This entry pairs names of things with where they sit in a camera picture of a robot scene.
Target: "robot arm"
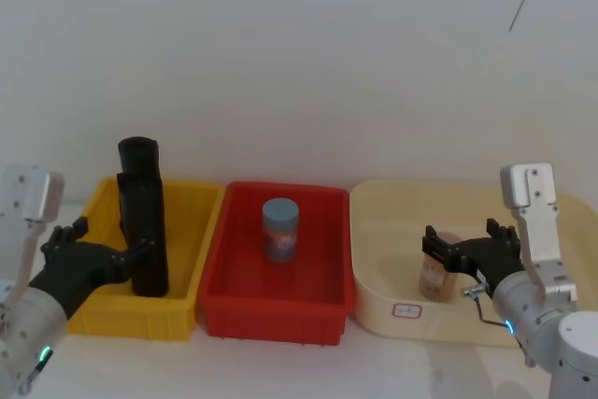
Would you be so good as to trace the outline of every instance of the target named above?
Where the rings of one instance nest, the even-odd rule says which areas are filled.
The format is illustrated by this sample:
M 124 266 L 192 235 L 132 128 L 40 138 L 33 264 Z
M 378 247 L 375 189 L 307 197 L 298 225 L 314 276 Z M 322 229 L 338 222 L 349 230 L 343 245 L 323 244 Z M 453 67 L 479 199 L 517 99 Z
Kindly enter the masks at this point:
M 577 311 L 577 287 L 561 258 L 552 167 L 511 165 L 501 171 L 501 181 L 505 205 L 520 228 L 520 243 L 514 243 L 514 229 L 490 220 L 491 238 L 456 245 L 446 244 L 428 227 L 423 251 L 447 271 L 479 282 L 467 294 L 486 292 L 492 298 L 505 327 L 519 341 L 526 364 L 539 364 L 552 375 L 550 399 L 594 399 L 598 312 Z
M 87 219 L 56 227 L 42 246 L 44 268 L 31 280 L 38 237 L 58 215 L 63 178 L 37 168 L 12 165 L 0 184 L 0 275 L 18 273 L 0 303 L 0 399 L 26 394 L 66 334 L 68 319 L 97 288 L 127 281 L 152 242 L 126 251 L 79 242 Z

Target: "blue can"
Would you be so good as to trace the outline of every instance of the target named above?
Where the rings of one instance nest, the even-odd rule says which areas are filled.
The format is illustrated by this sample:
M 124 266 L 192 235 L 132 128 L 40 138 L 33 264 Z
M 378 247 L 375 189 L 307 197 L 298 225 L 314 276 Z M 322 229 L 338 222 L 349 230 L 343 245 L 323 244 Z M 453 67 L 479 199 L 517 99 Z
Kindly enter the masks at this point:
M 274 198 L 264 203 L 263 233 L 265 255 L 272 262 L 288 262 L 296 252 L 299 206 L 288 198 Z

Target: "black bottle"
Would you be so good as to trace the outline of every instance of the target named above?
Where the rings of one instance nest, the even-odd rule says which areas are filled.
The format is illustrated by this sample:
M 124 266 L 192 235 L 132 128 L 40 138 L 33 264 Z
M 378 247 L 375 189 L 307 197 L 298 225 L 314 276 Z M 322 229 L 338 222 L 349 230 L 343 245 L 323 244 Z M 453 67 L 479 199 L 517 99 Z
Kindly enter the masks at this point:
M 119 154 L 121 230 L 127 247 L 144 239 L 154 243 L 132 274 L 133 292 L 162 297 L 168 293 L 168 260 L 158 143 L 146 137 L 129 137 L 119 143 Z

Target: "label sticker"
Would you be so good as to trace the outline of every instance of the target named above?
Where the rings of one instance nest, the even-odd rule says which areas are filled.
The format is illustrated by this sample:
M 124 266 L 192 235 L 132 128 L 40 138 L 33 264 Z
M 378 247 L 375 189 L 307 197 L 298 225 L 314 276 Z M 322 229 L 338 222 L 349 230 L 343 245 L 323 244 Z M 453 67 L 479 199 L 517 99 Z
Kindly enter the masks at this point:
M 422 307 L 417 304 L 397 303 L 392 308 L 392 315 L 395 318 L 408 318 L 416 320 L 421 316 Z
M 430 267 L 424 267 L 421 270 L 421 275 L 429 284 L 432 284 L 435 287 L 442 287 L 442 284 L 445 283 L 445 279 L 447 278 L 446 273 L 440 273 Z

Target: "can label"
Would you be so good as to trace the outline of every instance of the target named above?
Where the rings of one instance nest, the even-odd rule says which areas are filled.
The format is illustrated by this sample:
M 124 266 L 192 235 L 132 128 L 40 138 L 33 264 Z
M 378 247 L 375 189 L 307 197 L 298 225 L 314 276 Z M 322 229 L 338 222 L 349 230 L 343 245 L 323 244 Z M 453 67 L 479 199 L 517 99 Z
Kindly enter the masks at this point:
M 423 278 L 432 286 L 436 288 L 442 287 L 445 283 L 445 279 L 447 278 L 447 272 L 441 272 L 434 270 L 433 267 L 425 265 L 421 270 L 421 275 Z
M 270 259 L 287 261 L 295 253 L 297 233 L 266 233 L 266 251 Z

